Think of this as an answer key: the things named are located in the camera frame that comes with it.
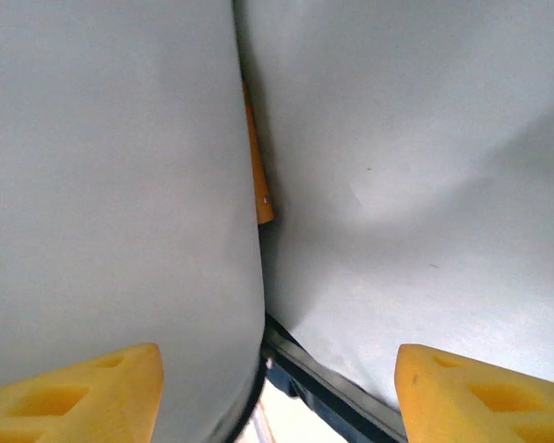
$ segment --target white surface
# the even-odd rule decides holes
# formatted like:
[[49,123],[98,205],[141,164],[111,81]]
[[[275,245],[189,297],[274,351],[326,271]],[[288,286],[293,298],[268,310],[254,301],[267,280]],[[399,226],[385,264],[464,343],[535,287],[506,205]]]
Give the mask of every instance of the white surface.
[[554,2],[237,3],[269,311],[391,405],[403,342],[554,381]]
[[156,341],[201,441],[263,312],[230,2],[0,2],[0,384]]

